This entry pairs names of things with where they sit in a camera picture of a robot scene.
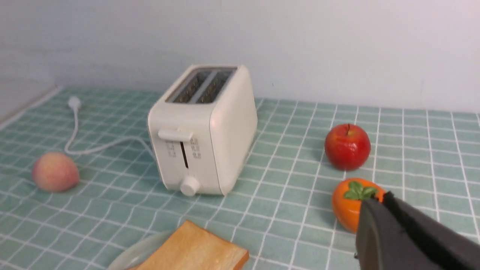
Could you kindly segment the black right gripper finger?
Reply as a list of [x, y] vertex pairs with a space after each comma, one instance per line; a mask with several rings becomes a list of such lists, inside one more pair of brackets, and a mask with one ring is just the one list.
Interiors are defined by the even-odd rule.
[[355, 258], [362, 270], [478, 270], [480, 246], [387, 192], [361, 203]]

